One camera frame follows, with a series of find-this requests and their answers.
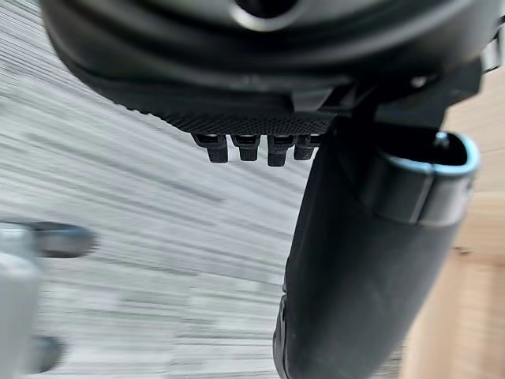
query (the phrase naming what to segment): gray carpet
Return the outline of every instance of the gray carpet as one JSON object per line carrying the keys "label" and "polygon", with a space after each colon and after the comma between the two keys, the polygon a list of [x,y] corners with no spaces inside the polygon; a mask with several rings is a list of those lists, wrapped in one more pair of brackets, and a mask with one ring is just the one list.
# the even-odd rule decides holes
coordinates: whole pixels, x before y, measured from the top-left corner
{"label": "gray carpet", "polygon": [[[271,334],[310,163],[213,165],[192,138],[91,92],[54,56],[34,2],[0,2],[0,215],[99,232],[48,261],[39,320],[63,338],[44,377],[277,378]],[[398,376],[399,353],[377,377]]]}

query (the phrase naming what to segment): black plastic housing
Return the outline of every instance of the black plastic housing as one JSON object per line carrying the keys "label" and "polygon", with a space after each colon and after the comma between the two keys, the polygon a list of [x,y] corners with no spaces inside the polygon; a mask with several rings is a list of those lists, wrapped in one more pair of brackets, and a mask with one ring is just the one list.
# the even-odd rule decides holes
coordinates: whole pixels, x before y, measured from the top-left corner
{"label": "black plastic housing", "polygon": [[345,132],[324,140],[286,264],[274,335],[282,378],[365,379],[402,341],[478,168],[471,141],[437,140],[403,148]]}

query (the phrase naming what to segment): screw hole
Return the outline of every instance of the screw hole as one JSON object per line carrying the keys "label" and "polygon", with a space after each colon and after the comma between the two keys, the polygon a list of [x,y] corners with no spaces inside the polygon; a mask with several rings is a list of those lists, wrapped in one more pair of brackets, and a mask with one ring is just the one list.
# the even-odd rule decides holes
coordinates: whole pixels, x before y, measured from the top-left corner
{"label": "screw hole", "polygon": [[276,18],[288,13],[297,0],[235,0],[245,12],[258,18]]}

